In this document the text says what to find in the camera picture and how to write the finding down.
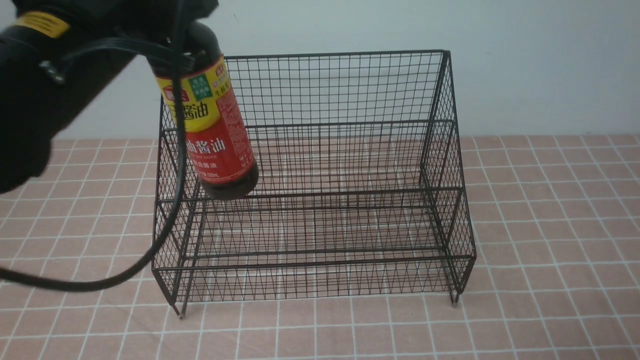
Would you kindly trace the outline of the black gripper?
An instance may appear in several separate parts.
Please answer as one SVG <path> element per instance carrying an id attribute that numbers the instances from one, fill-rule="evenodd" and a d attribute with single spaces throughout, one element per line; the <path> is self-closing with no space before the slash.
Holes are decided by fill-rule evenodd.
<path id="1" fill-rule="evenodd" d="M 15 0 L 13 5 L 13 57 L 62 57 L 116 37 L 167 45 L 176 27 L 186 29 L 185 52 L 220 54 L 217 36 L 201 23 L 217 9 L 217 0 Z"/>

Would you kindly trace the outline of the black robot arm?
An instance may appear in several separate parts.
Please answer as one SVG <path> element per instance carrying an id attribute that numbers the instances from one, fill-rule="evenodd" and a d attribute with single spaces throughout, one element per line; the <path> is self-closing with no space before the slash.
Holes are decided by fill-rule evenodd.
<path id="1" fill-rule="evenodd" d="M 175 27 L 217 0 L 14 0 L 1 30 L 1 193 L 37 178 L 52 141 L 137 55 L 170 65 Z"/>

